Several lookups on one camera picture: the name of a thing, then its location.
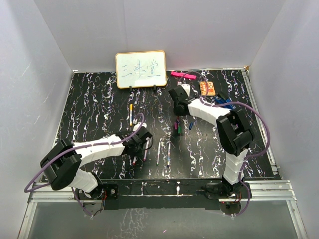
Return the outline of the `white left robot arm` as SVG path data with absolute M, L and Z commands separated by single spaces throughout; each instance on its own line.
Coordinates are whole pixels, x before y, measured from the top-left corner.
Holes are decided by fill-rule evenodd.
M 44 169 L 52 190 L 73 187 L 97 199 L 103 193 L 102 183 L 96 174 L 86 172 L 81 167 L 102 158 L 121 155 L 139 157 L 152 137 L 145 126 L 137 126 L 133 131 L 123 131 L 89 142 L 71 143 L 64 139 L 42 159 L 40 167 Z

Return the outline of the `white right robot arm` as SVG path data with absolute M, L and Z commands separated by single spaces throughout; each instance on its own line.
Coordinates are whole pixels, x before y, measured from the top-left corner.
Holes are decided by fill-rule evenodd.
M 173 100 L 176 116 L 193 116 L 217 127 L 219 140 L 226 152 L 226 166 L 222 176 L 222 192 L 232 198 L 240 192 L 243 179 L 242 166 L 254 140 L 254 133 L 242 109 L 230 110 L 191 96 L 186 85 L 179 85 L 168 92 Z

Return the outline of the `white pen yellow tip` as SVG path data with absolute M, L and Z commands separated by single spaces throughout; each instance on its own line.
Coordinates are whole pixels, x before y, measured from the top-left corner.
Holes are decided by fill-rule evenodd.
M 133 110 L 130 109 L 130 126 L 133 126 Z

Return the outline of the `white pen red tip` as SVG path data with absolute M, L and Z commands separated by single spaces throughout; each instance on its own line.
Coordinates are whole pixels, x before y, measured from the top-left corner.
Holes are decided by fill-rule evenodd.
M 137 159 L 138 159 L 138 157 L 137 157 L 137 156 L 135 156 L 135 157 L 133 158 L 133 161 L 132 161 L 132 165 L 133 165 L 133 166 L 135 166 L 135 165 L 136 165 Z

